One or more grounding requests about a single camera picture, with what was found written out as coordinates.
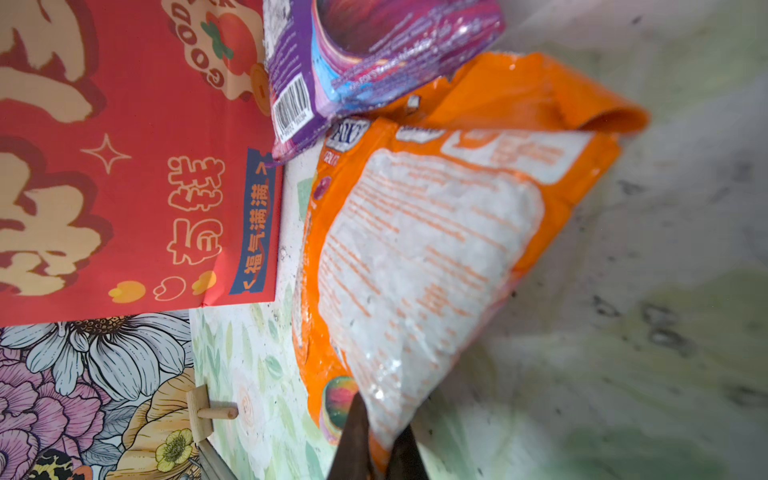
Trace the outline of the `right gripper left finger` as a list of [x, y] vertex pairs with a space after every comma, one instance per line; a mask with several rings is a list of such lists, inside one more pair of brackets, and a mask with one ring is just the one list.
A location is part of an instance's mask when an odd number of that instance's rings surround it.
[[359, 393], [352, 400], [327, 480], [368, 480], [371, 478], [369, 421]]

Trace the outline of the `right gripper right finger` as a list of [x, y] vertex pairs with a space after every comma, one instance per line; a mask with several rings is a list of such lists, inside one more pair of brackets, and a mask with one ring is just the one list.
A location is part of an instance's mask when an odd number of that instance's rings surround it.
[[428, 480], [412, 428], [408, 426], [394, 443], [386, 471], [387, 480]]

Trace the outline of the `orange snack packet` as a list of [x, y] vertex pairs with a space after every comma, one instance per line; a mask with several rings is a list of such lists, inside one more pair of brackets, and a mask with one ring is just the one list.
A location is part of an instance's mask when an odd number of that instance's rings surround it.
[[483, 53], [326, 134], [293, 345], [334, 440], [363, 405], [358, 478], [506, 302], [649, 112], [541, 53]]

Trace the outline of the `red paper gift bag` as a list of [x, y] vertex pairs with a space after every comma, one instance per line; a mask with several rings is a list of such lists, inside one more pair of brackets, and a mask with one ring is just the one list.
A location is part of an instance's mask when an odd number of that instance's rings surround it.
[[1, 5], [1, 323], [272, 301], [258, 1]]

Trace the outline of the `purple snack packet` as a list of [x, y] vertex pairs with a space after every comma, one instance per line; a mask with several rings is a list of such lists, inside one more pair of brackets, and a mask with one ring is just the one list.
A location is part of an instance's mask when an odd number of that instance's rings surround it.
[[266, 1], [266, 70], [279, 163], [344, 117], [456, 71], [505, 30], [497, 1]]

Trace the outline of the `wooden stick tool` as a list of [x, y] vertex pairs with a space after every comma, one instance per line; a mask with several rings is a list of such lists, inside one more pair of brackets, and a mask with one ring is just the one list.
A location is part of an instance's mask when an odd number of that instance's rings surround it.
[[199, 452], [202, 479], [235, 480], [236, 476], [209, 441], [214, 432], [214, 420], [235, 420], [239, 411], [235, 403], [210, 403], [206, 385], [186, 392], [190, 430]]

